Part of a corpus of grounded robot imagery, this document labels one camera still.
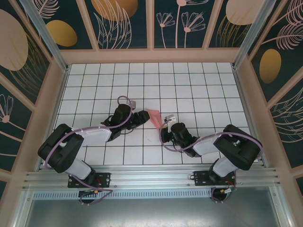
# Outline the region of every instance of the grid tile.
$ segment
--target grid tile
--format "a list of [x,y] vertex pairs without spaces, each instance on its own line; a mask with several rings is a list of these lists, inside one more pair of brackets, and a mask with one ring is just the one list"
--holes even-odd
[[98,78],[98,86],[112,86],[113,85],[113,74],[101,74]]
[[101,64],[99,74],[113,74],[115,64]]
[[207,85],[221,85],[220,76],[218,73],[206,73],[205,80]]
[[[72,65],[55,126],[99,125],[114,113],[121,95],[136,102],[135,112],[159,110],[162,119],[174,114],[192,136],[221,132],[230,123],[250,132],[230,64],[208,62]],[[212,163],[220,156],[215,152],[191,158],[168,151],[148,121],[111,142],[81,148],[77,158],[89,165],[173,165]]]
[[144,73],[144,63],[130,63],[129,73]]
[[215,62],[203,62],[204,73],[218,73],[217,64]]
[[70,75],[83,75],[85,71],[86,64],[72,64]]
[[67,87],[81,87],[83,75],[70,75],[67,79]]
[[128,74],[128,73],[129,73],[129,63],[115,64],[115,74]]
[[143,74],[129,74],[128,85],[129,86],[143,86]]
[[143,164],[162,164],[162,147],[144,146]]
[[124,165],[142,165],[143,147],[125,147]]
[[100,64],[86,64],[84,74],[99,74]]
[[98,82],[98,74],[97,75],[84,75],[82,87],[95,87]]
[[200,62],[189,62],[188,70],[190,73],[203,73],[202,63]]
[[174,73],[173,63],[159,63],[159,73]]

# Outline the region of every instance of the black grid line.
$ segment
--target black grid line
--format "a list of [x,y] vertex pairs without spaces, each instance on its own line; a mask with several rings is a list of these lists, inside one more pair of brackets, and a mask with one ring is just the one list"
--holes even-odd
[[[145,73],[145,72],[140,72],[140,73],[92,73],[92,74],[89,74],[89,75],[114,75],[114,74],[134,74],[134,75],[140,75],[140,74],[174,74],[174,73],[172,73],[172,72],[167,72],[167,73],[165,73],[165,72],[157,72],[157,73],[155,73],[155,72],[147,72],[147,73]],[[231,74],[232,72],[177,72],[176,74],[218,74],[218,73],[220,73],[220,74]]]
[[[112,82],[112,92],[110,94],[110,99],[112,98],[112,95],[113,95],[113,86],[114,86],[114,77],[113,77],[113,82]],[[110,115],[110,106],[111,106],[112,102],[110,101],[109,102],[109,110],[108,110],[108,115]],[[104,148],[104,158],[103,158],[103,164],[105,162],[105,154],[106,154],[106,143],[105,143],[105,148]]]
[[96,86],[96,91],[95,91],[95,99],[94,99],[94,104],[93,104],[93,110],[92,110],[92,113],[91,113],[90,125],[91,125],[91,122],[93,120],[93,113],[94,113],[95,102],[96,102],[96,94],[97,94],[97,86]]
[[[112,108],[112,105],[114,105],[114,100],[116,100],[116,99],[113,99],[113,92],[114,92],[114,90],[113,90],[113,88],[114,87],[116,87],[115,88],[115,93],[117,92],[117,91],[119,91],[119,88],[118,87],[126,87],[127,88],[127,91],[125,91],[125,92],[127,92],[127,96],[128,96],[128,94],[129,94],[129,87],[130,87],[130,75],[140,75],[140,77],[142,76],[143,77],[143,85],[132,85],[132,87],[143,87],[143,97],[142,96],[139,96],[139,98],[135,98],[136,96],[134,96],[132,99],[134,100],[134,99],[137,99],[138,100],[138,102],[143,102],[143,109],[145,109],[146,107],[147,107],[147,103],[145,103],[145,101],[147,101],[147,100],[155,100],[155,102],[156,102],[156,100],[158,100],[157,101],[157,104],[158,103],[160,103],[160,113],[161,113],[161,115],[162,115],[162,117],[164,117],[165,116],[165,112],[162,112],[162,106],[161,106],[161,103],[162,103],[162,99],[163,100],[165,100],[165,99],[171,99],[171,100],[175,100],[176,101],[176,108],[177,108],[177,113],[176,113],[176,115],[177,115],[177,117],[178,117],[178,121],[179,121],[179,111],[180,111],[180,108],[181,108],[181,106],[180,105],[178,105],[178,100],[180,99],[180,100],[182,100],[182,99],[192,99],[192,102],[193,102],[193,110],[192,109],[190,109],[189,111],[186,111],[186,112],[182,112],[182,114],[184,114],[185,115],[185,117],[186,117],[186,114],[195,114],[195,122],[196,122],[196,126],[195,127],[193,127],[193,125],[192,125],[192,127],[187,127],[189,130],[194,130],[192,133],[194,133],[195,134],[195,131],[197,132],[197,134],[199,135],[199,129],[213,129],[213,130],[215,130],[215,131],[217,131],[217,130],[222,130],[221,128],[223,128],[223,127],[216,127],[215,126],[215,124],[214,124],[214,113],[229,113],[229,118],[230,118],[230,121],[231,121],[231,116],[230,116],[230,113],[233,113],[233,112],[235,112],[235,113],[242,113],[243,112],[243,110],[242,111],[232,111],[232,112],[230,112],[229,111],[229,108],[228,108],[228,105],[227,105],[227,99],[226,99],[226,96],[225,96],[225,93],[224,93],[224,90],[223,90],[223,95],[222,95],[222,97],[214,97],[214,98],[212,98],[212,99],[218,99],[218,98],[220,98],[220,99],[222,99],[222,98],[224,98],[225,99],[225,103],[226,103],[226,106],[227,106],[227,110],[223,110],[223,111],[221,111],[221,109],[218,109],[218,110],[220,110],[220,111],[214,111],[213,110],[213,108],[212,108],[212,106],[211,106],[211,104],[210,104],[210,97],[209,97],[209,91],[208,91],[208,89],[209,89],[209,87],[211,87],[211,86],[220,86],[222,89],[223,89],[223,84],[222,84],[222,80],[221,80],[221,77],[219,76],[219,79],[220,79],[220,82],[219,82],[219,80],[216,80],[216,84],[211,84],[211,85],[208,85],[207,83],[206,83],[206,79],[205,79],[205,72],[204,72],[204,67],[203,67],[203,64],[202,64],[202,72],[194,72],[194,73],[191,73],[191,72],[189,72],[189,67],[190,67],[190,65],[189,65],[189,63],[188,62],[186,62],[186,65],[184,64],[184,66],[182,66],[182,67],[184,67],[184,70],[188,70],[188,72],[185,72],[185,73],[175,73],[175,67],[173,66],[173,73],[160,73],[160,64],[159,63],[157,63],[158,64],[158,70],[159,70],[159,72],[158,73],[145,73],[145,65],[146,63],[143,63],[143,73],[130,73],[130,66],[131,66],[131,64],[128,64],[128,73],[126,73],[126,68],[125,68],[125,71],[124,71],[124,73],[115,73],[115,70],[116,70],[116,64],[115,63],[113,63],[113,65],[111,66],[111,67],[113,67],[114,68],[114,72],[113,73],[100,73],[99,72],[99,74],[98,74],[98,79],[97,79],[97,84],[95,85],[95,86],[84,86],[83,85],[83,81],[84,81],[84,76],[85,76],[85,71],[86,71],[86,69],[87,69],[87,64],[84,64],[85,66],[84,66],[84,74],[81,74],[81,75],[83,75],[83,78],[82,78],[82,81],[81,81],[81,86],[67,86],[67,84],[65,85],[65,88],[64,88],[64,93],[63,93],[63,96],[64,96],[64,94],[66,93],[65,91],[66,91],[66,88],[67,87],[80,87],[80,92],[79,92],[79,97],[78,97],[78,99],[64,99],[63,100],[63,97],[62,97],[62,100],[61,100],[61,103],[60,103],[60,106],[59,106],[59,110],[58,110],[58,114],[57,114],[57,116],[56,116],[56,123],[55,123],[55,125],[58,123],[58,119],[59,119],[59,115],[71,115],[70,117],[68,117],[68,119],[69,119],[69,121],[71,121],[72,120],[72,118],[73,118],[73,125],[74,125],[74,123],[75,123],[75,121],[76,121],[76,115],[77,115],[77,109],[78,109],[78,107],[79,107],[79,100],[80,100],[80,94],[81,94],[81,91],[83,90],[82,89],[82,87],[95,87],[96,88],[96,91],[95,91],[95,98],[92,98],[92,99],[81,99],[81,101],[82,100],[91,100],[91,104],[90,105],[92,105],[92,113],[80,113],[81,115],[83,115],[83,118],[86,118],[85,117],[85,115],[87,115],[87,118],[89,118],[88,117],[88,114],[91,116],[91,118],[90,118],[90,124],[92,124],[92,118],[93,118],[93,116],[94,116],[94,113],[93,113],[93,111],[94,111],[94,108],[96,107],[95,106],[95,104],[96,104],[96,101],[97,100],[109,100],[110,102],[109,102],[109,114],[111,114],[111,112],[113,112],[113,111],[111,111],[111,108]],[[216,69],[217,69],[217,72],[208,72],[207,74],[223,74],[224,75],[224,73],[219,73],[219,71],[218,71],[218,65],[216,64]],[[128,82],[127,82],[127,85],[114,85],[114,76],[116,75],[116,74],[124,74],[124,75],[128,75]],[[159,80],[159,84],[158,85],[145,85],[145,83],[146,83],[146,78],[145,78],[145,76],[148,76],[148,75],[158,75],[158,80]],[[160,75],[161,74],[169,74],[169,76],[171,77],[171,79],[172,79],[172,75],[173,75],[173,77],[174,77],[174,83],[171,83],[171,85],[169,85],[169,84],[167,84],[167,85],[162,85],[161,83],[160,83]],[[185,97],[185,98],[177,98],[177,88],[176,88],[176,74],[184,74],[184,76],[189,76],[189,84],[186,84],[186,85],[178,85],[178,86],[190,86],[191,87],[191,94],[189,93],[189,95],[188,95],[188,97]],[[111,82],[111,85],[109,85],[109,84],[106,84],[107,86],[98,86],[98,83],[100,82],[100,80],[101,80],[101,78],[100,78],[100,76],[102,76],[102,75],[112,75],[112,82]],[[197,75],[199,75],[199,76],[201,76],[201,77],[204,77],[204,82],[205,82],[205,84],[204,85],[200,85],[200,84],[193,84],[193,81],[192,81],[192,79],[191,79],[191,76],[190,75],[196,75],[196,77],[197,77]],[[78,83],[80,83],[80,76],[78,76],[78,78],[77,78],[77,82]],[[145,86],[150,86],[150,87],[158,87],[159,88],[159,96],[157,97],[157,98],[146,98],[145,97]],[[170,96],[170,94],[172,94],[172,92],[170,92],[170,90],[169,91],[165,91],[165,93],[166,94],[168,94],[169,96],[167,97],[167,98],[163,98],[163,96],[164,96],[164,94],[162,94],[161,95],[161,93],[160,93],[160,91],[161,91],[161,87],[162,87],[162,90],[166,90],[164,87],[167,87],[167,86],[174,86],[175,88],[173,89],[173,88],[171,88],[172,90],[174,90],[174,93],[175,93],[175,98],[171,98],[171,96]],[[194,86],[206,86],[206,90],[207,90],[207,96],[205,96],[205,97],[203,97],[203,98],[197,98],[197,99],[208,99],[208,103],[209,103],[209,105],[210,105],[210,110],[208,109],[207,110],[207,112],[197,112],[196,111],[196,109],[197,109],[197,106],[195,106],[195,102],[194,102],[194,92],[193,92],[193,88],[194,88]],[[97,88],[98,87],[111,87],[112,88],[112,90],[111,90],[111,94],[110,94],[110,98],[107,98],[107,99],[103,99],[102,97],[100,97],[100,98],[98,98],[98,99],[96,99],[96,96],[97,96]],[[239,97],[230,97],[230,99],[238,99]],[[61,107],[62,107],[62,101],[74,101],[74,106],[76,105],[76,101],[77,101],[77,105],[76,105],[76,111],[75,111],[75,113],[63,113],[63,114],[61,114],[60,113],[60,110],[61,110]],[[167,110],[167,114],[169,114],[169,113],[174,113],[175,111],[170,111],[170,110]],[[213,126],[212,127],[202,127],[203,125],[200,125],[200,127],[198,127],[198,125],[197,125],[197,122],[198,122],[198,119],[197,119],[197,116],[196,116],[196,114],[197,113],[209,113],[209,114],[212,114],[212,120],[213,120]],[[154,130],[154,127],[152,126],[152,125],[150,125],[150,126],[146,126],[146,125],[143,125],[142,126],[142,128],[143,129],[135,129],[135,130],[142,130],[143,131],[143,133],[142,133],[142,145],[133,145],[133,146],[126,146],[126,137],[124,136],[124,142],[123,142],[123,144],[121,143],[117,143],[117,144],[115,144],[114,146],[110,146],[111,148],[112,147],[118,147],[118,148],[120,148],[120,147],[124,147],[124,150],[123,150],[123,165],[125,164],[125,147],[141,147],[142,148],[142,164],[144,164],[144,147],[146,147],[147,145],[144,145],[144,130],[145,129],[149,129],[149,130]],[[159,147],[160,145],[148,145],[148,147]],[[106,165],[106,162],[105,162],[105,157],[106,157],[106,147],[109,147],[109,144],[107,144],[107,143],[105,143],[105,144],[102,144],[102,146],[86,146],[86,149],[85,149],[85,159],[86,159],[86,155],[87,155],[87,147],[103,147],[104,148],[104,160],[103,160],[103,164],[104,165]],[[163,146],[161,146],[161,151],[162,151],[162,164],[164,164],[164,151],[163,151]],[[184,162],[183,162],[183,156],[182,156],[182,154],[180,154],[181,155],[181,163],[183,164]]]
[[231,116],[230,116],[230,114],[229,114],[229,109],[228,109],[228,105],[227,105],[225,93],[224,93],[224,90],[223,90],[223,85],[222,85],[222,81],[221,81],[220,74],[219,74],[219,79],[220,79],[220,83],[221,83],[221,87],[222,87],[222,91],[223,91],[223,95],[224,95],[224,100],[225,100],[225,104],[226,104],[226,108],[227,108],[227,112],[228,112],[228,117],[229,117],[229,120],[230,120],[231,123],[232,123],[232,119],[231,119]]
[[208,102],[209,102],[209,106],[210,106],[210,111],[211,111],[211,113],[212,113],[212,120],[213,120],[213,124],[214,124],[214,116],[213,116],[213,111],[212,111],[212,105],[210,104],[210,98],[209,98],[207,86],[206,86],[206,90],[207,90],[207,95],[208,95]]
[[[144,72],[145,72],[145,63],[143,63],[143,109],[144,109]],[[143,124],[143,138],[142,138],[142,165],[144,165],[144,125]]]
[[[128,97],[128,89],[129,89],[129,70],[130,70],[130,67],[131,67],[131,64],[128,64],[128,78],[127,78],[127,96]],[[123,161],[122,161],[122,164],[124,165],[124,155],[125,155],[125,140],[126,140],[126,135],[123,135],[124,136],[124,147],[123,147]]]
[[196,131],[197,131],[197,136],[199,137],[199,132],[198,132],[198,124],[197,124],[197,116],[196,116],[196,110],[195,110],[195,103],[194,103],[194,95],[193,95],[193,89],[191,87],[191,79],[190,79],[190,76],[189,76],[189,83],[190,83],[190,90],[191,90],[191,96],[192,96],[192,101],[193,101],[193,107],[194,107],[194,114],[195,114],[195,121],[196,121]]
[[[85,67],[84,67],[84,72],[83,72],[83,78],[82,78],[81,85],[83,84],[83,80],[84,80],[84,73],[85,73],[86,65],[87,65],[87,64],[85,64]],[[79,100],[80,100],[80,94],[81,94],[81,88],[80,88],[80,92],[79,92],[79,96],[78,96],[78,100],[77,100],[77,105],[76,105],[76,110],[75,110],[75,116],[74,116],[74,120],[72,121],[72,126],[74,126],[74,124],[75,124],[75,119],[76,119],[76,114],[77,114],[78,104],[79,104]]]
[[[161,89],[160,89],[160,66],[158,63],[158,80],[159,80],[159,99],[160,99],[160,116],[161,116]],[[161,145],[161,151],[162,151],[162,164],[163,164],[163,146]]]
[[[187,97],[187,98],[177,98],[177,99],[191,99],[192,97]],[[77,99],[63,99],[62,101],[75,101]],[[96,99],[80,99],[81,101],[85,101],[85,100],[117,100],[116,98],[112,98],[112,99],[109,99],[109,98],[105,98],[105,99],[100,99],[100,98],[96,98]]]
[[[177,100],[177,85],[176,85],[176,77],[175,77],[175,66],[174,64],[172,64],[172,68],[173,68],[173,71],[174,71],[174,81],[175,81],[175,93],[176,93],[176,106],[177,106],[177,117],[178,117],[178,122],[179,122],[179,109],[178,109],[178,100]],[[182,156],[182,153],[180,153],[181,155],[181,163],[183,164],[183,156]]]

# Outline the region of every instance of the leaf illustration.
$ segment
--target leaf illustration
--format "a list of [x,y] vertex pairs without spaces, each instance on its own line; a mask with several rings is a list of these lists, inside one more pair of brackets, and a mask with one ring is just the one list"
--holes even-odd
[[292,25],[303,21],[303,0],[292,0],[288,6],[286,20]]
[[303,40],[303,24],[284,26],[275,39],[279,49],[293,50]]
[[42,18],[50,19],[60,6],[58,5],[58,0],[33,0],[39,15]]
[[116,2],[116,11],[109,0],[104,0],[103,4],[95,0],[98,10],[109,20],[95,17],[99,25],[98,44],[101,49],[121,49],[129,47],[132,40],[132,27],[129,16],[124,9],[121,9]]
[[303,140],[303,88],[292,98],[274,105],[271,112],[282,142]]

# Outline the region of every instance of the cable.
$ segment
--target cable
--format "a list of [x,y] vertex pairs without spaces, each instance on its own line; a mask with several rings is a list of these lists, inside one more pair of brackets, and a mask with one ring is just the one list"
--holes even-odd
[[[131,108],[131,110],[132,110],[132,109],[133,109],[132,102],[131,102],[131,100],[130,100],[128,97],[126,97],[126,96],[119,96],[118,99],[117,99],[118,104],[120,104],[120,103],[119,103],[119,100],[120,100],[121,98],[126,98],[126,99],[127,99],[128,103],[129,103],[129,105],[130,105],[130,108]],[[128,120],[131,118],[131,116],[132,116],[132,111],[129,112],[129,115],[128,115],[127,119],[126,119],[125,121],[123,121],[123,122],[122,122],[121,124],[119,124],[119,125],[115,125],[115,126],[91,126],[91,127],[86,127],[86,128],[82,128],[82,129],[77,129],[77,130],[74,130],[74,131],[71,131],[71,132],[67,133],[66,135],[64,135],[64,136],[55,144],[55,146],[54,146],[54,147],[52,148],[52,150],[49,152],[48,156],[47,156],[46,159],[45,159],[45,167],[46,167],[47,169],[51,169],[51,168],[49,168],[49,167],[47,166],[50,157],[52,156],[52,154],[54,153],[54,151],[56,150],[56,148],[57,148],[57,147],[58,147],[58,146],[67,138],[67,137],[69,137],[70,135],[72,135],[72,134],[74,134],[74,133],[77,133],[77,132],[80,132],[80,131],[83,132],[83,131],[88,131],[88,130],[92,130],[92,129],[114,129],[114,128],[119,128],[120,126],[122,126],[122,125],[124,125],[125,123],[127,123]],[[96,204],[96,203],[102,201],[105,197],[107,197],[110,193],[113,192],[113,190],[111,190],[111,189],[96,188],[96,187],[93,187],[93,186],[91,186],[91,185],[88,185],[88,184],[86,184],[85,182],[83,182],[82,180],[80,180],[78,177],[76,177],[76,176],[74,176],[74,175],[72,175],[72,177],[75,178],[79,183],[81,183],[82,185],[84,185],[84,186],[86,186],[86,187],[88,187],[88,188],[97,190],[98,192],[108,192],[108,193],[106,193],[104,196],[102,196],[100,199],[95,200],[95,201],[93,201],[93,202],[91,202],[91,203],[89,203],[89,204],[86,204],[86,203],[84,203],[84,202],[82,201],[82,198],[86,195],[86,194],[84,194],[84,195],[82,195],[82,196],[80,197],[80,202],[82,203],[82,205],[86,204],[87,206],[89,206],[89,205]]]
[[239,137],[242,137],[242,138],[245,138],[247,140],[250,140],[252,142],[254,142],[259,148],[260,148],[260,153],[259,155],[257,156],[257,159],[263,154],[263,147],[262,145],[257,141],[255,140],[254,138],[251,138],[249,136],[246,136],[246,135],[243,135],[243,134],[240,134],[240,133],[236,133],[236,132],[219,132],[219,133],[216,133],[216,134],[213,134],[213,135],[209,135],[209,136],[205,136],[203,138],[199,138],[197,139],[194,143],[192,143],[191,145],[185,147],[185,148],[182,148],[180,150],[173,150],[173,149],[170,149],[168,146],[166,146],[163,142],[162,142],[162,139],[161,139],[161,130],[163,129],[163,127],[168,124],[168,122],[170,122],[171,119],[168,119],[163,125],[161,125],[160,129],[159,129],[159,139],[160,139],[160,143],[161,145],[169,150],[169,151],[178,151],[178,152],[183,152],[184,150],[186,149],[189,149],[189,148],[192,148],[194,145],[196,145],[197,143],[201,142],[201,141],[204,141],[206,139],[209,139],[209,138],[212,138],[212,137],[215,137],[215,136],[221,136],[221,135],[233,135],[233,136],[239,136]]
[[94,200],[94,201],[91,202],[91,203],[84,203],[84,202],[82,201],[82,198],[83,198],[85,195],[89,194],[89,193],[83,194],[83,195],[81,195],[81,197],[80,197],[80,202],[81,202],[82,205],[84,205],[84,204],[85,204],[86,206],[94,205],[94,204],[96,204],[96,203],[98,203],[98,202],[101,202],[105,197],[107,197],[109,194],[111,194],[111,193],[113,192],[113,190],[111,190],[111,189],[103,189],[103,188],[96,188],[96,187],[93,187],[93,186],[91,186],[91,185],[86,184],[85,182],[83,182],[82,180],[80,180],[78,177],[76,177],[76,176],[74,176],[74,175],[71,175],[71,176],[72,176],[73,178],[75,178],[79,183],[81,183],[82,185],[84,185],[84,186],[86,186],[86,187],[88,187],[88,188],[97,190],[97,191],[99,191],[99,192],[108,192],[108,193],[106,193],[104,196],[102,196],[100,199]]
[[[126,97],[126,96],[119,96],[118,99],[117,99],[118,104],[120,104],[120,103],[119,103],[119,99],[121,99],[121,98],[126,98],[126,99],[127,99],[128,103],[129,103],[129,105],[130,105],[130,107],[131,107],[131,110],[132,110],[132,109],[133,109],[132,102],[131,102],[131,100],[130,100],[128,97]],[[115,128],[119,128],[120,126],[122,126],[122,125],[124,125],[125,123],[127,123],[128,120],[131,118],[131,116],[132,116],[132,111],[129,112],[129,115],[128,115],[127,119],[126,119],[124,122],[122,122],[121,124],[119,124],[119,125],[115,125],[115,126],[90,126],[90,127],[86,127],[86,128],[82,128],[82,129],[76,129],[76,130],[74,130],[74,131],[71,131],[71,132],[67,133],[65,136],[63,136],[63,137],[55,144],[55,146],[54,146],[54,147],[52,148],[52,150],[49,152],[48,156],[47,156],[46,159],[45,159],[45,167],[46,167],[47,169],[51,169],[51,168],[49,168],[49,167],[47,166],[50,157],[51,157],[52,154],[55,152],[56,148],[57,148],[57,147],[58,147],[58,146],[67,138],[67,137],[69,137],[70,135],[72,135],[72,134],[74,134],[74,133],[77,133],[77,132],[80,132],[80,131],[83,132],[83,131],[88,131],[88,130],[92,130],[92,129],[115,129]]]
[[120,135],[127,135],[127,134],[133,132],[133,130],[134,130],[134,129],[132,128],[131,131],[129,131],[128,133],[120,133]]

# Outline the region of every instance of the vented metal strip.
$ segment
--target vented metal strip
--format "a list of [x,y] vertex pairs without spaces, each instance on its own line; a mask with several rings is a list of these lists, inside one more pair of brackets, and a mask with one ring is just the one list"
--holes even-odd
[[[83,199],[98,199],[106,192],[89,195]],[[168,199],[210,197],[210,188],[172,190],[115,190],[105,199]],[[36,191],[33,200],[78,200],[79,191]]]

